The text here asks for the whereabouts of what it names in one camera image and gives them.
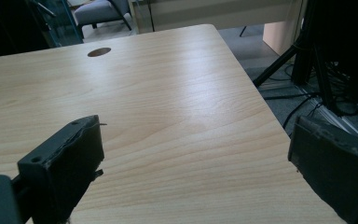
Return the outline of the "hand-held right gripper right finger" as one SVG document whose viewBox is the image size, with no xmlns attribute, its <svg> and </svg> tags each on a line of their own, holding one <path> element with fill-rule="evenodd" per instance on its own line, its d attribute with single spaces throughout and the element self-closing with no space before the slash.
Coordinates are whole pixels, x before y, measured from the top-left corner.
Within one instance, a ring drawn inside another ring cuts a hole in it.
<svg viewBox="0 0 358 224">
<path fill-rule="evenodd" d="M 296 119 L 288 160 L 348 224 L 358 224 L 358 137 L 326 121 Z"/>
</svg>

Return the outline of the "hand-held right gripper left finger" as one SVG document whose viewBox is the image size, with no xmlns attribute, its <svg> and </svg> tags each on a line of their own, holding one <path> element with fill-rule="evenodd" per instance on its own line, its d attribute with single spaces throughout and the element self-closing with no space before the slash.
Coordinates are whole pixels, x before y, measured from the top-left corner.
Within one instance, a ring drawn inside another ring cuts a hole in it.
<svg viewBox="0 0 358 224">
<path fill-rule="evenodd" d="M 34 224 L 66 221 L 90 183 L 103 174 L 101 123 L 74 120 L 18 161 L 21 218 Z"/>
</svg>

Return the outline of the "black metal tripod stand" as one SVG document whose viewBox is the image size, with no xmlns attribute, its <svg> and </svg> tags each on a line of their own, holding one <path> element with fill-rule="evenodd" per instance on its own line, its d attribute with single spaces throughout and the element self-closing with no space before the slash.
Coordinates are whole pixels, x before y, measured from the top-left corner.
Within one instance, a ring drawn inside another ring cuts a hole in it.
<svg viewBox="0 0 358 224">
<path fill-rule="evenodd" d="M 314 68 L 324 106 L 337 113 L 338 108 L 328 79 L 324 56 L 315 35 L 301 33 L 295 43 L 253 81 L 254 85 L 259 87 L 292 58 L 295 58 L 292 81 L 297 85 L 303 85 L 311 68 Z"/>
</svg>

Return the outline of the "beige cabinet panel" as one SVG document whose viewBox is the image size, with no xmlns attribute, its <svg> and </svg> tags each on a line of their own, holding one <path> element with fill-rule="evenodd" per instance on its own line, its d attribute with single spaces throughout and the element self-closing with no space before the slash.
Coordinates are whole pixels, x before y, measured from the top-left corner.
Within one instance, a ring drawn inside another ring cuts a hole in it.
<svg viewBox="0 0 358 224">
<path fill-rule="evenodd" d="M 283 55 L 296 41 L 297 25 L 295 21 L 266 23 L 263 41 L 279 56 Z"/>
</svg>

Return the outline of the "grey upholstered chair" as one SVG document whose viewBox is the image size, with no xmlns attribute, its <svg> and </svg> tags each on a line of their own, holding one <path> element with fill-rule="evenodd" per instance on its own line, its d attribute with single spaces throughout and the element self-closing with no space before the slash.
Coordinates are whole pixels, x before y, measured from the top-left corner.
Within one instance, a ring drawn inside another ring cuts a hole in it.
<svg viewBox="0 0 358 224">
<path fill-rule="evenodd" d="M 79 32 L 86 25 L 96 28 L 98 23 L 109 21 L 123 21 L 131 31 L 131 26 L 125 19 L 125 15 L 130 12 L 128 0 L 93 0 L 76 9 L 74 14 Z"/>
</svg>

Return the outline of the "white low partition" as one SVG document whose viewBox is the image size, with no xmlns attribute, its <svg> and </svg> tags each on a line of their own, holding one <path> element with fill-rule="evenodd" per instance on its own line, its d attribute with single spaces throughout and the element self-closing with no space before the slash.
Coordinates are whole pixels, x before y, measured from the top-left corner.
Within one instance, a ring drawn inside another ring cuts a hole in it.
<svg viewBox="0 0 358 224">
<path fill-rule="evenodd" d="M 199 24 L 227 29 L 296 20 L 307 0 L 127 0 L 138 34 Z"/>
</svg>

